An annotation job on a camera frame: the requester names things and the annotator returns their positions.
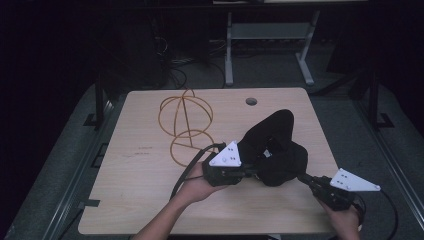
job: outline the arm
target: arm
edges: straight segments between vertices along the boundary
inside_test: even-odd
[[[202,164],[197,163],[188,178],[202,174]],[[133,240],[167,239],[178,218],[190,204],[202,201],[225,187],[212,187],[203,177],[187,180],[165,207],[133,237]]]
[[[359,240],[359,216],[355,207],[350,206],[348,210],[333,211],[325,203],[318,200],[325,212],[330,217],[330,222],[336,230],[339,240]]]

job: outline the wooden table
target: wooden table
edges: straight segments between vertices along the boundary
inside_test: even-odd
[[[98,207],[86,207],[79,224],[82,234],[134,234],[166,204],[184,168],[171,158],[173,137],[159,126],[161,102],[183,91],[140,91],[128,94],[90,195]],[[302,88],[195,90],[213,109],[206,130],[215,142],[241,140],[256,123],[280,109],[293,112],[293,141],[309,153],[307,172],[332,177],[337,165],[309,97]],[[257,104],[246,104],[255,98]],[[176,104],[161,115],[164,127],[173,126]],[[187,104],[190,127],[202,128],[207,115]],[[177,121],[178,131],[185,121]],[[199,148],[210,145],[204,136],[193,138]],[[175,148],[176,157],[190,162],[198,150]],[[214,193],[188,207],[172,234],[272,234],[329,232],[321,206],[298,180],[266,187],[254,178]]]

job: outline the floor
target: floor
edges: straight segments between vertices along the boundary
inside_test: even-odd
[[[277,52],[240,54],[234,58],[232,88],[302,87],[309,93],[334,83],[343,75],[326,72],[333,44],[315,44],[307,57],[315,84],[307,86],[295,60],[301,42],[283,43]],[[162,89],[175,89],[184,82],[192,89],[224,86],[224,58],[211,64],[192,63],[173,70],[174,77]],[[373,130],[364,115],[367,96],[348,97],[353,82],[325,96],[311,96],[318,119],[339,167],[350,169],[378,183],[390,196],[399,214],[393,239],[424,239],[424,140],[402,113],[396,98],[380,87],[379,112],[386,113],[393,128]],[[21,207],[7,239],[129,239],[127,236],[84,236],[77,227],[84,203],[95,181],[102,152],[112,136],[125,94],[105,108],[105,122],[98,131],[83,126],[95,112],[94,87],[87,89]],[[362,239],[386,239],[396,224],[395,215],[381,193],[361,193],[367,214]],[[331,235],[281,235],[281,239],[328,239]]]

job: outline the dark background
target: dark background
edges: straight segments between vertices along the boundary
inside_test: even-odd
[[[166,69],[156,54],[153,36],[166,36],[176,48],[204,58],[205,40],[225,34],[215,28],[224,29],[222,12],[210,13],[213,18],[205,18],[204,12],[185,15],[190,18],[167,12],[163,21],[152,24],[154,14],[99,11],[95,6],[108,5],[87,2],[91,7],[78,1],[0,2],[0,176],[5,198],[0,237],[78,100],[99,76],[111,99],[133,89],[158,89],[166,80]],[[381,83],[394,92],[405,114],[424,135],[423,4],[384,2],[371,1],[354,15],[333,8],[323,10],[314,41],[338,41],[334,56],[338,64],[330,67],[333,71],[349,73],[362,64],[375,68]]]

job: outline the person's right hand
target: person's right hand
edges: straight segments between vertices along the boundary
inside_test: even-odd
[[[330,217],[331,225],[337,232],[340,240],[358,240],[359,239],[359,213],[355,207],[350,206],[348,210],[333,211],[327,204],[318,200],[325,212]]]

